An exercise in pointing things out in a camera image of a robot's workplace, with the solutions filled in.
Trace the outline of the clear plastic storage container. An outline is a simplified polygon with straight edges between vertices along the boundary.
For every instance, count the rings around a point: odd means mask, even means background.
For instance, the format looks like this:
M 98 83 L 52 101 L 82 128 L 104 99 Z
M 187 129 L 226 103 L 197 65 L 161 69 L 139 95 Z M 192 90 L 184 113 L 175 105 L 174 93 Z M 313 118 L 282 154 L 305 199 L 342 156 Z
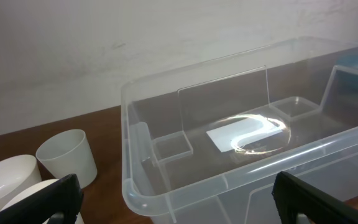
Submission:
M 358 207 L 358 44 L 299 37 L 121 91 L 122 196 L 154 223 L 278 223 L 288 172 Z

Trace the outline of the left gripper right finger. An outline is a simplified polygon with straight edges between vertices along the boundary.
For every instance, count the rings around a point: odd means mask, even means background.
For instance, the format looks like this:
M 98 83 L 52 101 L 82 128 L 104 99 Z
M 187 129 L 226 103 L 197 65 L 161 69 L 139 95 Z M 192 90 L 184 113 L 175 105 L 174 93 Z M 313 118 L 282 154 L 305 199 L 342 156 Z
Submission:
M 358 224 L 358 210 L 287 172 L 276 175 L 272 195 L 283 224 L 301 213 L 314 223 Z

